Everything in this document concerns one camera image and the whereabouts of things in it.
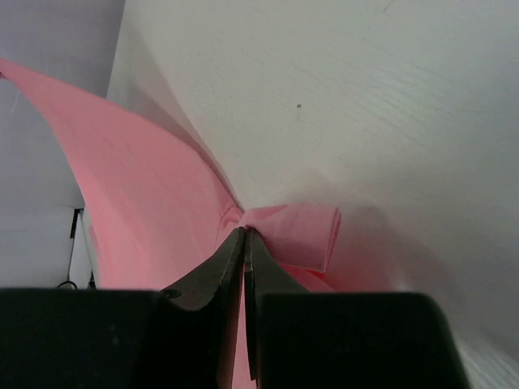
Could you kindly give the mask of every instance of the pink paper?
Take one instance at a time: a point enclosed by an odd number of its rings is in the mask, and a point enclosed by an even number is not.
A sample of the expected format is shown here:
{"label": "pink paper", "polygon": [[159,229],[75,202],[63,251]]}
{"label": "pink paper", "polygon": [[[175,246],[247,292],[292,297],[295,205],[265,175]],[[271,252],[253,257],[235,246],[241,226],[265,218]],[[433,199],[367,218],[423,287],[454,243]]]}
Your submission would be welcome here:
{"label": "pink paper", "polygon": [[[274,258],[310,290],[331,290],[324,272],[340,213],[292,203],[243,212],[184,142],[107,100],[0,59],[52,126],[92,215],[100,286],[162,289],[211,256],[237,226],[258,229]],[[233,387],[248,377],[241,307]]]}

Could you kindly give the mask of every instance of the white surface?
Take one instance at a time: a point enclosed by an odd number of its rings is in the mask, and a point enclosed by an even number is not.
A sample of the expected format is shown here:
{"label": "white surface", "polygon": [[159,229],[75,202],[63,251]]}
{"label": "white surface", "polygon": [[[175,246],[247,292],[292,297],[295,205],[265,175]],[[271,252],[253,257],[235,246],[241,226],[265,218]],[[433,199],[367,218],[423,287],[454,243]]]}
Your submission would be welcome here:
{"label": "white surface", "polygon": [[92,276],[92,261],[88,252],[88,243],[81,215],[78,215],[75,225],[74,246],[68,275],[69,280],[74,282],[79,289],[86,289]]}
{"label": "white surface", "polygon": [[[0,0],[0,57],[105,96],[124,0]],[[0,82],[0,287],[66,279],[84,201],[41,115]]]}
{"label": "white surface", "polygon": [[195,128],[244,207],[340,206],[350,288],[430,293],[517,387],[518,75],[517,0],[128,0],[109,98]]}

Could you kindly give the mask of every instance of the pink fabric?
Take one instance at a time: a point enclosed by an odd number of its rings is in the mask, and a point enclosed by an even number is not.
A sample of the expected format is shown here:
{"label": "pink fabric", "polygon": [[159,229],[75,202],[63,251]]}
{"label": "pink fabric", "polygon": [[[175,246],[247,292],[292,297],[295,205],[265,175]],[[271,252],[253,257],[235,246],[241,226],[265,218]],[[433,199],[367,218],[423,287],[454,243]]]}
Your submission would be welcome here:
{"label": "pink fabric", "polygon": [[[274,258],[307,288],[331,290],[307,269],[328,265],[341,218],[336,208],[293,203],[243,212],[202,158],[159,126],[7,60],[0,59],[1,75],[52,126],[70,162],[92,214],[101,287],[162,289],[241,225],[258,229]],[[239,388],[255,387],[244,323],[241,314]]]}

